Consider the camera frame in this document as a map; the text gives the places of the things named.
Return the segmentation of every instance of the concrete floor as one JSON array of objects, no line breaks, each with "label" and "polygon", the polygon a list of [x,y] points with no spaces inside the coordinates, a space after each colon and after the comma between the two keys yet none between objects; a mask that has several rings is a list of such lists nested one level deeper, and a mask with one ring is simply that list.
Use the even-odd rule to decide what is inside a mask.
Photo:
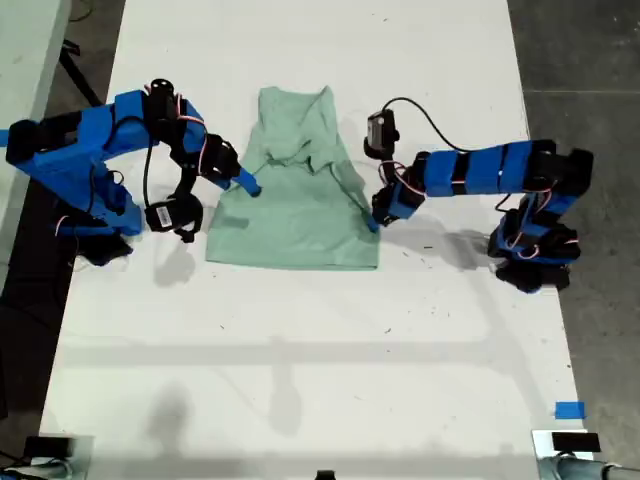
[{"label": "concrete floor", "polygon": [[[79,14],[85,7],[75,3]],[[70,24],[67,38],[81,45],[78,66],[104,98],[124,0],[93,3],[93,14]],[[607,460],[639,467],[640,304],[633,280],[640,278],[640,216],[633,207],[640,186],[640,2],[509,0],[509,6],[531,136],[596,154],[591,190],[566,218],[581,234],[583,257],[561,302],[587,425],[600,433]],[[57,71],[47,113],[86,106],[65,72]],[[52,341],[34,393],[42,401]],[[37,432],[38,419],[27,408],[1,421],[0,448],[21,449],[23,437],[8,437],[7,422],[26,435]]]}]

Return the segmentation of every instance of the white table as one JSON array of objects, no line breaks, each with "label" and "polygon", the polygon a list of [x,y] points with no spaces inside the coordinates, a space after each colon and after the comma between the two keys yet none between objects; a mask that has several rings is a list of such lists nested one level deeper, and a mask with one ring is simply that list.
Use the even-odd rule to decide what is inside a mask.
[{"label": "white table", "polygon": [[[71,9],[70,0],[0,0],[0,129],[42,119]],[[0,293],[29,179],[0,148]]]},{"label": "white table", "polygon": [[[366,117],[392,96],[460,145],[527,137],[505,0],[131,0],[109,98],[155,77],[239,151],[260,87],[330,85],[367,195]],[[398,159],[442,147],[395,111]],[[110,163],[140,201],[144,155]],[[153,200],[178,179],[166,155]],[[195,192],[210,218],[220,192]],[[74,274],[42,431],[93,436],[91,479],[536,478],[530,431],[581,422],[552,413],[576,399],[556,292],[518,292],[476,251],[496,200],[429,199],[375,272],[206,263],[204,233],[145,233]]]}]

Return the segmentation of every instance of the cloth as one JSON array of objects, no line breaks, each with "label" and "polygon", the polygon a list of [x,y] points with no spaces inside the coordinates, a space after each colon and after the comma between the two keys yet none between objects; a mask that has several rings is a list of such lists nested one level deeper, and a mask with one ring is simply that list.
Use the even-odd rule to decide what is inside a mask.
[{"label": "cloth", "polygon": [[289,269],[378,266],[379,234],[367,227],[364,182],[338,134],[333,93],[264,88],[242,166],[262,193],[222,194],[209,231],[209,261]]}]

